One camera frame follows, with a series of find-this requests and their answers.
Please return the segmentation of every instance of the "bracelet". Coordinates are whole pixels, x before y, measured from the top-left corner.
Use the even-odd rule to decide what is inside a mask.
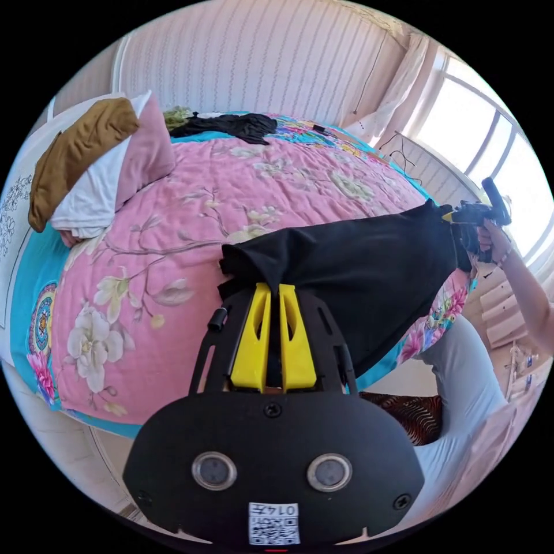
[[[500,258],[500,260],[497,262],[497,266],[502,269],[502,265],[504,264],[504,262],[508,259],[508,256],[512,253],[512,250],[513,248],[510,246],[508,248],[508,250],[506,251],[506,253],[504,254],[504,256],[502,256],[502,258]]]

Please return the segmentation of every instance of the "window frame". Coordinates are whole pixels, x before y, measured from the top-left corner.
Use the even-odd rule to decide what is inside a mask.
[[[470,85],[469,83],[465,82],[464,80],[455,77],[453,75],[448,74],[448,63],[450,59],[457,59],[459,61],[462,61],[460,58],[458,58],[456,55],[451,54],[448,50],[445,48],[439,48],[439,52],[437,52],[437,57],[435,59],[435,63],[433,65],[433,70],[431,72],[431,75],[429,77],[428,85],[426,86],[426,90],[424,91],[422,95],[422,99],[420,102],[420,105],[418,106],[419,109],[417,109],[417,113],[414,114],[409,124],[406,126],[405,134],[410,137],[410,139],[414,140],[414,142],[420,142],[418,139],[418,135],[425,125],[425,122],[427,121],[427,118],[429,117],[429,114],[431,113],[433,107],[435,106],[436,100],[439,96],[440,91],[442,90],[443,84],[446,80],[450,80],[453,83],[456,83],[460,85],[461,87],[464,87],[465,89],[469,90],[473,94],[477,95],[479,98],[490,104],[495,109],[495,114],[493,116],[493,120],[491,123],[491,126],[481,143],[481,146],[477,150],[476,155],[471,160],[469,165],[465,168],[465,170],[460,170],[457,167],[455,168],[450,162],[445,160],[447,162],[447,166],[452,166],[452,169],[455,170],[456,173],[460,173],[461,176],[464,177],[464,181],[470,185],[471,189],[478,192],[478,196],[480,196],[482,199],[484,199],[484,193],[481,187],[481,184],[475,183],[471,180],[469,177],[469,174],[471,171],[475,168],[477,163],[481,160],[482,156],[486,152],[486,149],[488,145],[491,142],[491,139],[494,135],[496,126],[498,125],[500,121],[500,117],[503,117],[507,120],[507,122],[511,125],[511,132],[507,140],[507,144],[504,147],[503,153],[499,157],[499,161],[496,164],[496,167],[491,172],[490,177],[493,179],[498,175],[500,169],[502,168],[504,162],[507,160],[511,148],[514,145],[515,139],[517,135],[521,136],[521,138],[527,143],[527,145],[533,149],[531,146],[531,143],[529,142],[529,139],[527,138],[527,135],[523,132],[523,129],[519,125],[519,123],[516,121],[516,119],[513,117],[513,115],[506,112],[502,106],[499,106],[494,100],[489,98],[486,94],[479,91],[474,86]],[[431,149],[429,145],[424,145],[427,149]],[[440,154],[437,152],[435,153],[440,159],[443,157],[440,156]],[[531,247],[529,252],[526,254],[526,256],[523,258],[525,263],[528,263],[535,253],[539,250],[542,243],[546,239],[546,237],[549,235],[549,233],[552,230],[552,227],[554,227],[554,211],[552,212],[552,216],[550,218],[550,221],[548,222],[544,232],[541,234],[538,241]]]

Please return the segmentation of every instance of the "window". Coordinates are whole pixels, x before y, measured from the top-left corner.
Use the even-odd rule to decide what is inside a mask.
[[[493,102],[502,107],[509,115],[512,112],[508,109],[508,106],[502,102],[500,96],[492,89],[492,87],[469,65],[455,58],[448,59],[448,65],[446,72],[455,79],[460,79],[463,83],[476,88],[479,92],[482,92],[485,96],[490,98]]]
[[[546,229],[554,200],[540,162],[520,136],[516,136],[495,184],[512,201],[510,232],[525,256]]]
[[[506,118],[500,116],[489,144],[486,146],[485,151],[477,163],[468,172],[468,177],[474,183],[481,183],[485,177],[489,177],[493,174],[502,154],[504,154],[504,150],[506,150],[511,132],[511,124]]]
[[[417,138],[464,172],[494,116],[490,104],[458,83],[445,81]]]
[[[476,71],[448,54],[432,97],[425,120],[411,130],[412,138],[431,147],[480,189],[481,181],[492,177],[500,194],[510,198],[510,233],[519,251],[536,258],[544,247],[538,241],[545,239],[554,217],[554,199],[511,111]]]

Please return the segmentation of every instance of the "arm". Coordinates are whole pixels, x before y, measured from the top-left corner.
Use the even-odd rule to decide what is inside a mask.
[[[527,330],[537,346],[554,355],[554,308],[546,292],[529,271],[519,254],[511,250],[506,235],[493,223],[485,222],[479,229],[481,248],[492,248],[492,259],[499,262],[508,252],[502,269],[512,287]]]

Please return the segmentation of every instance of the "striped fabric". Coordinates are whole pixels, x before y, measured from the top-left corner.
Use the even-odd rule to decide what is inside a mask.
[[[393,416],[404,427],[414,446],[423,446],[439,438],[443,426],[443,401],[440,396],[361,392],[360,397]]]

